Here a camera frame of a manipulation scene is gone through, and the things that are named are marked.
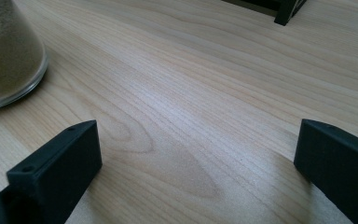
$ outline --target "light wood surface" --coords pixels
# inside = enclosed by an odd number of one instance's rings
[[[103,169],[67,223],[350,223],[299,174],[301,119],[358,136],[358,1],[283,27],[219,0],[18,0],[50,57],[0,109],[5,172],[97,119]]]

